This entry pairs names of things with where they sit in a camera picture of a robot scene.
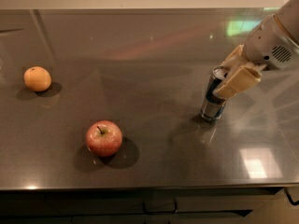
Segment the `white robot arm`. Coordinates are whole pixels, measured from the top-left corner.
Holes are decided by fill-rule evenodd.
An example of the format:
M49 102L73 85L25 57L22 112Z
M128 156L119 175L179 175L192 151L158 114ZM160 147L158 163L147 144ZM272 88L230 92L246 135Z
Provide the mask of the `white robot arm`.
M299 60L299 0L265 17L221 64L228 71L213 94L227 99L255 86L265 69L281 70Z

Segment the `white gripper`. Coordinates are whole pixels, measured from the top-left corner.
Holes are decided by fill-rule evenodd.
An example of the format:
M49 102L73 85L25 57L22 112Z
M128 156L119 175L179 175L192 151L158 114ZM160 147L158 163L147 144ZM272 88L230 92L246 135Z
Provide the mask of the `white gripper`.
M265 65L269 69L284 69L298 61L298 25L269 15L249 33L244 46L238 45L222 62L227 77L213 94L228 99L258 84Z

